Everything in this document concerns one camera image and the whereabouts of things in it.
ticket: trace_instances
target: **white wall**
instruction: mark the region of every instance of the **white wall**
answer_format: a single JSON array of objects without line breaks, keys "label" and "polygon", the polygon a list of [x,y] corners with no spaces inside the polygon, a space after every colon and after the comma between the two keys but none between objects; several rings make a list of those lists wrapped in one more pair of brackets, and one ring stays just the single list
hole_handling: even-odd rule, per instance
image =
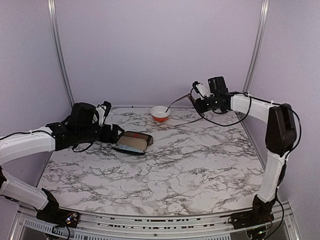
[{"label": "white wall", "polygon": [[[70,112],[44,0],[0,2],[0,136],[63,120]],[[36,185],[49,154],[3,166]],[[18,204],[0,196],[0,239],[6,240]]]},{"label": "white wall", "polygon": [[[273,0],[250,93],[290,103],[302,122],[302,140],[290,155],[280,186],[289,199],[303,240],[320,234],[320,1]],[[265,124],[248,119],[266,159]]]},{"label": "white wall", "polygon": [[259,0],[56,0],[76,102],[168,105],[194,81],[242,89]]}]

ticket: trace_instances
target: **orange bowl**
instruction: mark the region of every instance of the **orange bowl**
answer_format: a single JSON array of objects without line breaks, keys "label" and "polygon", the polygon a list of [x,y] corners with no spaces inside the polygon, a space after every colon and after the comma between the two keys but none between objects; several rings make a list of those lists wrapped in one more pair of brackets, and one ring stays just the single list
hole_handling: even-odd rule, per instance
[{"label": "orange bowl", "polygon": [[168,120],[171,113],[170,109],[168,109],[168,111],[166,112],[167,109],[167,106],[154,106],[153,108],[151,108],[150,113],[153,119],[157,122],[164,122]]}]

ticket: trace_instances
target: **vertical metal post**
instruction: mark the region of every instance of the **vertical metal post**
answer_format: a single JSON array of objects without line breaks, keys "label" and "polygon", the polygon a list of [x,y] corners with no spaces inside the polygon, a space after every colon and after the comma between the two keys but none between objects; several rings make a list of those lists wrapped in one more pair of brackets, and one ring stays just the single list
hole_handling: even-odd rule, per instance
[{"label": "vertical metal post", "polygon": [[60,71],[62,75],[62,80],[63,80],[63,85],[65,88],[65,92],[70,104],[70,107],[72,108],[73,105],[75,104],[74,96],[72,94],[69,78],[68,78],[68,73],[66,69],[66,64],[62,52],[62,47],[61,47],[61,41],[60,41],[60,36],[59,36],[59,29],[58,29],[58,20],[57,20],[57,14],[56,14],[56,4],[55,0],[48,0],[48,7],[49,7],[49,16],[50,16],[50,22],[51,22],[51,27],[52,27],[52,34],[53,34],[53,40],[54,40],[54,45],[55,45],[55,51],[56,55],[58,58],[59,66],[60,66]]},{"label": "vertical metal post", "polygon": [[265,34],[265,29],[266,29],[266,24],[267,24],[267,15],[268,15],[268,10],[269,10],[269,2],[270,0],[262,0],[262,5],[261,5],[261,12],[260,12],[260,19],[258,23],[258,29],[256,32],[256,38],[255,38],[255,43],[254,43],[254,49],[252,53],[252,58],[250,62],[250,66],[248,69],[248,73],[246,75],[246,79],[244,82],[244,86],[242,91],[243,92],[248,92],[250,89],[250,86],[252,84],[252,80],[254,78],[255,74],[255,69],[257,65],[257,60],[259,57],[259,53],[261,51],[261,46],[262,42],[264,39],[264,34]]}]

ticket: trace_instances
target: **tabletop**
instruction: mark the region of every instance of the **tabletop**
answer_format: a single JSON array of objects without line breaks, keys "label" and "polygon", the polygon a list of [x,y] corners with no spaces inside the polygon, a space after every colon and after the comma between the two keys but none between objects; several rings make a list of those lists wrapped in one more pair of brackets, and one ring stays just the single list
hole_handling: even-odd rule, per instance
[{"label": "tabletop", "polygon": [[[238,121],[234,112],[206,115],[221,124]],[[202,119],[175,126],[197,118],[190,108],[171,109],[165,122],[154,121],[150,108],[114,108],[106,123],[153,136],[146,154],[127,155],[102,142],[85,152],[57,151],[38,187],[61,207],[97,213],[179,216],[251,207],[264,171],[242,125]]]}]

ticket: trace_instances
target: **white marble surface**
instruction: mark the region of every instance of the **white marble surface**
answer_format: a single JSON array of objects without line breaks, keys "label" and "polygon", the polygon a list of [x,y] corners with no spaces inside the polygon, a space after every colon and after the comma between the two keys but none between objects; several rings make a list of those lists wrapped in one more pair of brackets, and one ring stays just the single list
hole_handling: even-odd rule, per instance
[{"label": "white marble surface", "polygon": [[[164,123],[149,111],[116,108],[107,118],[126,131],[153,136],[144,156],[100,142],[82,153],[54,152],[39,187],[50,190],[61,207],[109,214],[199,215],[252,206],[264,172],[241,124],[200,120],[174,127],[197,119],[195,110],[172,109]],[[238,120],[233,112],[207,116],[222,124]]]}]

